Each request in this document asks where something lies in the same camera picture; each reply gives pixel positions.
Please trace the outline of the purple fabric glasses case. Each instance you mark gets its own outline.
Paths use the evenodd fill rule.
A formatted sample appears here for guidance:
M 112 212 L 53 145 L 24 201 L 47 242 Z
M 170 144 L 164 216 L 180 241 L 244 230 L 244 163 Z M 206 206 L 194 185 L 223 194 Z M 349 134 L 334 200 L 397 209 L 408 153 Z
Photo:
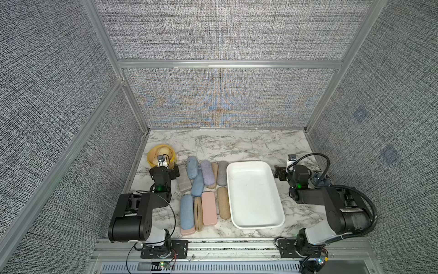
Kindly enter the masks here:
M 213 172 L 212 165 L 210 161 L 204 160 L 201 162 L 201 170 L 203 173 L 204 184 L 208 188 L 213 188 L 215 186 L 216 180 Z

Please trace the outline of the tan glasses case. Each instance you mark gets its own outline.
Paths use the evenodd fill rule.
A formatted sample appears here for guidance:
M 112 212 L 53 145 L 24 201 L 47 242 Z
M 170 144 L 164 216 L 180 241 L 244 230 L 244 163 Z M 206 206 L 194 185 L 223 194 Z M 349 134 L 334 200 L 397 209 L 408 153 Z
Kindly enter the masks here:
M 211 163 L 212 171 L 213 171 L 213 177 L 214 177 L 214 183 L 212 185 L 207 185 L 207 188 L 214 189 L 217 187 L 217 175 L 219 170 L 219 165 L 217 163 Z
M 197 232 L 200 232 L 203 230 L 204 227 L 202 198 L 200 196 L 194 197 L 193 210 L 194 210 L 195 230 Z
M 228 189 L 220 187 L 217 189 L 217 198 L 219 203 L 219 213 L 221 219 L 227 220 L 231 218 Z

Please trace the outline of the grey-beige rectangular glasses case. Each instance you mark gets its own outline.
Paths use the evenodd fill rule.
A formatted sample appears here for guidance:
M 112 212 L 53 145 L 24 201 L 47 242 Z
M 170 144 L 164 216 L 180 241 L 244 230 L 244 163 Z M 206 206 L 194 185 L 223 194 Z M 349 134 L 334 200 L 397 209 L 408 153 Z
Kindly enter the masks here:
M 176 180 L 181 193 L 186 193 L 192 189 L 192 183 L 184 166 L 179 166 L 179 176 Z

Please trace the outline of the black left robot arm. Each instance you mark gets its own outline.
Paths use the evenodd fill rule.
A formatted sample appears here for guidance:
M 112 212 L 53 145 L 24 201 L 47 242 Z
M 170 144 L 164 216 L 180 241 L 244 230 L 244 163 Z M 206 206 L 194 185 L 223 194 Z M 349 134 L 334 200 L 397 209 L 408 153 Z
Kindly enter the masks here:
M 143 242 L 152 246 L 169 243 L 172 232 L 153 223 L 153 211 L 171 208 L 171 181 L 180 176 L 178 165 L 172 168 L 156 166 L 151 169 L 152 187 L 148 191 L 121 194 L 108 227 L 111 242 Z

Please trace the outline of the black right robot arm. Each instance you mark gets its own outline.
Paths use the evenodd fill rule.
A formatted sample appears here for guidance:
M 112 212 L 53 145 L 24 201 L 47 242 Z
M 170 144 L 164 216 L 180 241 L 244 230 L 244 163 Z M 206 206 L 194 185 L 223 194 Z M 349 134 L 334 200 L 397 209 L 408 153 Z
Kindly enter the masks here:
M 294 249 L 301 257 L 343 239 L 365 236 L 377 225 L 378 211 L 371 199 L 354 187 L 333 185 L 324 172 L 301 164 L 275 165 L 274 177 L 288 182 L 289 197 L 297 204 L 324 206 L 324 220 L 300 229 L 296 236 Z

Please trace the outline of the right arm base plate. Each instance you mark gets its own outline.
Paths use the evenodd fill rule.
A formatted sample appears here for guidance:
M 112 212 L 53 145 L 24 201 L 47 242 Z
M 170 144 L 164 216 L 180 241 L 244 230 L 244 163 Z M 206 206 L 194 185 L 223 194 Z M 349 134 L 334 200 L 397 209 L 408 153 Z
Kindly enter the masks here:
M 280 238 L 276 241 L 280 257 L 282 259 L 304 259 L 305 256 L 300 255 L 295 248 L 294 239 Z

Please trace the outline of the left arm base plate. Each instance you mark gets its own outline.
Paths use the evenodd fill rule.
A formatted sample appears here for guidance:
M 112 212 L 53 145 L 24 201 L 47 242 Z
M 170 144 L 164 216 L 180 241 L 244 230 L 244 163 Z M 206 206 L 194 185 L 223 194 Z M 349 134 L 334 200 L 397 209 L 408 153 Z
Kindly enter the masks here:
M 162 245 L 146 245 L 141 249 L 141 259 L 186 259 L 188 253 L 187 240 L 167 240 Z

